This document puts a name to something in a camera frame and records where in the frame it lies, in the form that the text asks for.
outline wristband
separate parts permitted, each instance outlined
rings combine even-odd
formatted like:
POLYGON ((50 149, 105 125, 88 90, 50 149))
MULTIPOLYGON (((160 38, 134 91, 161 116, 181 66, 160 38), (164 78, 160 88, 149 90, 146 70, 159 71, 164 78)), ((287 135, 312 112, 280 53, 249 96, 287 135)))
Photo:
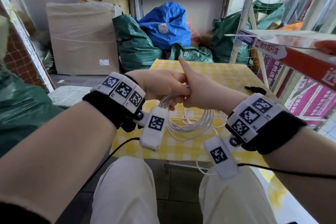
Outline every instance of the wristband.
POLYGON ((245 150, 269 154, 306 125, 306 122, 289 113, 283 105, 256 93, 233 110, 225 127, 245 150))
POLYGON ((142 109, 145 92, 129 75, 111 73, 103 82, 83 97, 118 129, 125 127, 129 132, 135 128, 133 119, 142 109))

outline black sleeve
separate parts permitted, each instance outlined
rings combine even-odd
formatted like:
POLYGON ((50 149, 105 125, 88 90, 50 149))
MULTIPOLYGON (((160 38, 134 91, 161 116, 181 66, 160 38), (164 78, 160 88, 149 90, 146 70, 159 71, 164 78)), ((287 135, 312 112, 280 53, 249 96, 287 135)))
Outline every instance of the black sleeve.
POLYGON ((6 204, 0 202, 0 216, 2 220, 10 223, 26 223, 30 221, 34 224, 50 224, 40 215, 30 212, 18 205, 6 204))

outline qr-like code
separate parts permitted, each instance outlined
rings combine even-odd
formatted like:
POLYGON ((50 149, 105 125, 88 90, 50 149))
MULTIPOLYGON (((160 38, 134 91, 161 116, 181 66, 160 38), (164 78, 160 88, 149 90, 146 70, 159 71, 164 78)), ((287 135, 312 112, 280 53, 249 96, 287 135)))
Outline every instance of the qr-like code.
POLYGON ((265 113, 269 109, 271 109, 273 106, 268 103, 267 101, 263 100, 262 98, 259 98, 257 101, 255 101, 252 106, 257 108, 260 112, 265 113))
POLYGON ((164 121, 165 119, 152 115, 148 127, 161 131, 164 121))
POLYGON ((141 100, 142 96, 140 96, 140 94, 137 93, 136 91, 134 91, 131 97, 129 98, 129 101, 136 107, 138 107, 138 105, 141 103, 141 100))
POLYGON ((249 127, 244 124, 240 119, 238 119, 232 126, 234 131, 237 132, 238 135, 243 136, 248 130, 249 127))
POLYGON ((246 120, 248 124, 252 124, 260 117, 260 114, 251 107, 247 107, 239 116, 246 120))
POLYGON ((118 85, 118 87, 115 89, 115 92, 123 96, 124 98, 127 98, 128 95, 131 93, 131 91, 132 91, 132 88, 124 82, 121 82, 118 85))
POLYGON ((105 81, 102 82, 102 85, 113 88, 119 81, 120 79, 109 76, 105 81))
POLYGON ((213 160, 215 161, 216 164, 221 163, 222 161, 228 159, 227 156, 225 155, 222 147, 220 147, 220 146, 218 148, 210 151, 210 154, 211 154, 211 156, 212 156, 212 158, 213 158, 213 160))

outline white pants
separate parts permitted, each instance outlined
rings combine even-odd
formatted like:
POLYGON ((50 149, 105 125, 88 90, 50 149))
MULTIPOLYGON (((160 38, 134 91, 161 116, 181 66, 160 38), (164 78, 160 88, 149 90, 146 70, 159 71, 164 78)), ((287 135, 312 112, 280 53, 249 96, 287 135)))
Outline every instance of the white pants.
MULTIPOLYGON (((230 180, 205 175, 199 187, 203 223, 276 224, 265 192, 249 167, 230 180)), ((153 173, 142 160, 121 157, 100 177, 91 224, 157 224, 153 173)))

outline black cable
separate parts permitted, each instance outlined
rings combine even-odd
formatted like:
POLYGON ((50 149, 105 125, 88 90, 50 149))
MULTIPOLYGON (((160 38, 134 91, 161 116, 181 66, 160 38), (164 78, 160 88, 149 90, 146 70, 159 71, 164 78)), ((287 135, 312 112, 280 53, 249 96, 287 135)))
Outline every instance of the black cable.
POLYGON ((131 139, 128 139, 126 141, 124 141, 121 145, 119 145, 108 157, 107 159, 105 159, 105 161, 98 167, 98 169, 90 176, 90 178, 86 181, 86 183, 82 186, 81 190, 92 180, 92 178, 99 172, 99 170, 103 167, 103 165, 105 165, 105 163, 112 157, 113 154, 115 154, 115 152, 117 150, 119 150, 121 148, 121 146, 123 146, 124 144, 128 143, 129 141, 132 140, 140 140, 139 137, 134 137, 131 139))
POLYGON ((297 176, 324 178, 324 179, 336 179, 336 175, 324 175, 324 174, 302 173, 302 172, 295 172, 295 171, 284 171, 284 170, 279 170, 279 169, 270 168, 270 167, 263 167, 263 166, 258 166, 254 164, 248 164, 248 163, 239 163, 237 165, 238 167, 243 167, 243 166, 257 167, 257 168, 266 169, 269 171, 278 172, 282 174, 288 174, 288 175, 297 175, 297 176))

